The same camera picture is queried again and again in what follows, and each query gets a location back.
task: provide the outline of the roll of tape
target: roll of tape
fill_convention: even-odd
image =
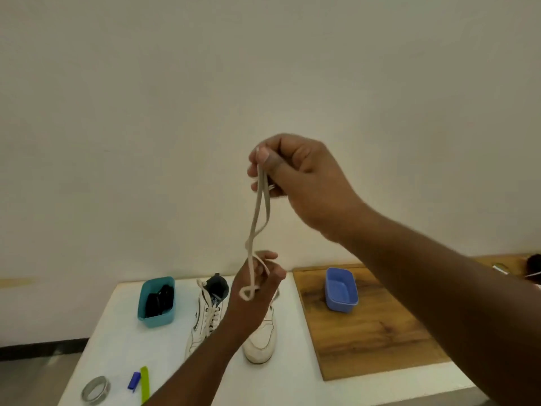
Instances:
[[[111,383],[107,378],[105,376],[98,376],[88,382],[83,388],[81,398],[86,404],[95,405],[101,403],[107,397],[110,389]]]

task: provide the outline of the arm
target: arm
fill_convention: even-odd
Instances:
[[[272,195],[287,195],[307,225],[361,259],[488,396],[539,402],[541,291],[378,214],[320,142],[282,134],[249,159],[249,176],[260,163],[278,185]]]
[[[274,252],[258,252],[262,259],[275,259]],[[226,367],[240,346],[263,321],[271,300],[286,272],[266,261],[267,277],[254,260],[256,284],[261,289],[252,301],[240,298],[240,288],[249,285],[248,262],[240,269],[231,286],[227,312],[213,332],[186,362],[145,403],[148,406],[206,406],[216,395]]]

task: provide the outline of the left hand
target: left hand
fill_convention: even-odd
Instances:
[[[265,262],[270,275],[267,276],[265,269],[257,259],[251,258],[254,262],[255,284],[259,285],[260,289],[255,292],[253,300],[242,299],[239,295],[240,288],[250,284],[248,260],[246,260],[233,280],[229,291],[227,312],[220,323],[223,327],[230,328],[231,332],[237,334],[242,341],[248,339],[261,325],[278,285],[286,278],[286,271],[277,263],[268,260],[276,259],[278,257],[276,252],[259,251],[256,254]]]

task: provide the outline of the blue clip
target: blue clip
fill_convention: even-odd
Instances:
[[[139,384],[140,380],[141,380],[141,373],[134,372],[134,375],[132,376],[132,380],[130,381],[130,384],[128,385],[128,389],[130,389],[132,392],[135,392],[135,388],[137,388],[137,385]]]

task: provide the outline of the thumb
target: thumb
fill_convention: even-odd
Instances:
[[[267,172],[269,177],[278,184],[285,193],[294,189],[298,185],[300,172],[294,170],[284,159],[276,152],[267,147],[257,149],[255,159],[261,165],[263,171]]]
[[[261,285],[261,289],[256,294],[256,297],[259,297],[258,299],[268,306],[271,303],[280,282],[284,279],[286,279],[286,271],[284,271],[280,265],[273,265],[273,268],[270,269],[268,278],[263,285]]]

